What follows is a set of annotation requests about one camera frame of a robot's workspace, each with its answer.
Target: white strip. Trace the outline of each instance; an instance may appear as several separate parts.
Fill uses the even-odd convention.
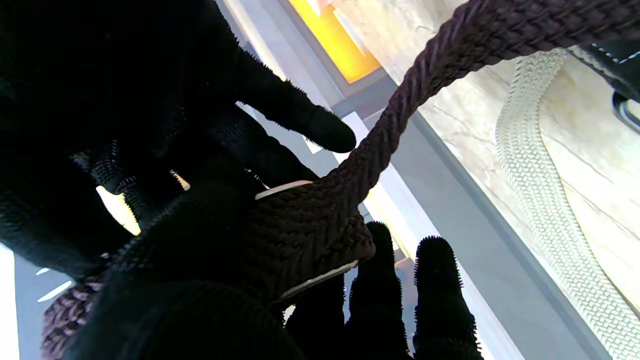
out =
[[[71,286],[71,284],[72,284],[71,280],[65,282],[64,284],[62,284],[62,285],[58,286],[57,288],[51,290],[49,293],[47,293],[43,297],[39,298],[38,302],[43,302],[43,301],[47,301],[47,300],[53,299],[57,294],[65,291],[69,286]]]
[[[40,270],[38,270],[38,272],[36,273],[36,276],[38,275],[42,275],[46,272],[49,272],[49,270],[51,270],[50,268],[41,268]]]
[[[4,360],[20,360],[18,314],[15,307],[15,259],[0,244],[0,352]]]
[[[358,144],[369,133],[362,119],[355,112],[344,117],[343,121],[356,134]],[[348,157],[348,154],[334,153],[333,155],[338,162],[342,162]],[[400,248],[412,260],[415,260],[415,253],[421,239],[430,235],[440,235],[391,164],[380,175],[378,184],[371,189],[369,196],[364,200],[364,205],[373,219],[382,221],[389,226],[389,230]],[[462,266],[460,266],[460,277],[465,284],[462,294],[469,309],[476,317],[478,340],[482,347],[483,357],[486,360],[524,360],[513,340]]]

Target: braided rope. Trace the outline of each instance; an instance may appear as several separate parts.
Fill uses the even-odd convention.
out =
[[[87,277],[65,290],[44,313],[42,359],[60,360],[73,335],[84,325],[96,294],[101,276]]]
[[[600,268],[540,134],[540,101],[565,58],[556,49],[518,62],[495,128],[498,155],[575,308],[613,359],[640,359],[640,320]]]
[[[319,181],[275,194],[252,209],[243,234],[248,242],[243,286],[268,289],[254,295],[273,299],[304,277],[328,271],[311,260],[348,241],[344,233],[357,223],[358,204],[388,166],[409,117],[441,88],[501,60],[623,35],[640,37],[638,10],[640,0],[471,0],[458,7],[347,160]],[[368,256],[367,239],[359,241],[362,246],[353,255]],[[269,275],[263,271],[266,254],[273,254]],[[324,265],[348,262],[335,263],[339,258]]]

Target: black object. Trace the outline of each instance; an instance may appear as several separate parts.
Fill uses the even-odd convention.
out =
[[[628,108],[629,101],[640,102],[640,39],[596,42],[582,45],[580,49],[588,56],[570,53],[613,87],[612,105],[616,116],[640,133],[640,119]]]

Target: hand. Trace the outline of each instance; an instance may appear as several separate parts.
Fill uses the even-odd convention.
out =
[[[344,277],[301,294],[285,328],[309,359],[411,359],[402,321],[402,290],[389,230],[370,222],[376,255],[358,267],[344,324]],[[482,359],[475,320],[462,297],[453,251],[442,238],[420,242],[415,267],[416,359]]]
[[[182,192],[170,171],[198,181],[200,164],[221,151],[268,186],[316,178],[236,101],[331,151],[355,146],[340,119],[237,46],[213,1],[1,9],[0,236],[40,266],[80,279],[128,240],[96,183],[124,192],[144,230]]]

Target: glove finger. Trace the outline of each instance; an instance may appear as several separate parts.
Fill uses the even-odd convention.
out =
[[[244,168],[272,188],[318,176],[286,146],[237,106],[216,110],[202,117],[201,127],[213,142],[231,153]]]
[[[394,268],[391,234],[379,222],[367,228],[376,246],[373,258],[358,267],[351,285],[346,334],[355,357],[402,358],[408,353],[402,321],[402,288]]]
[[[127,147],[123,149],[121,142],[115,140],[75,154],[73,159],[105,190],[114,195],[124,194],[141,230],[183,191],[164,159]]]
[[[108,299],[158,281],[237,284],[228,271],[235,266],[229,254],[243,246],[239,229],[254,201],[251,176],[231,155],[219,153],[203,161],[197,178],[116,258],[105,281],[112,284]]]
[[[305,290],[285,329],[310,360],[344,351],[344,274]]]
[[[30,262],[81,279],[101,271],[131,237],[96,186],[66,157],[16,141],[2,171],[1,239]]]
[[[210,104],[221,97],[229,103],[241,101],[329,151],[349,152],[355,148],[356,138],[349,126],[242,50],[215,2],[209,7],[206,30],[190,60],[190,67],[198,69],[189,86],[197,104]]]
[[[462,297],[462,281],[451,246],[424,238],[415,265],[418,305],[413,337],[417,359],[482,359],[476,321]]]

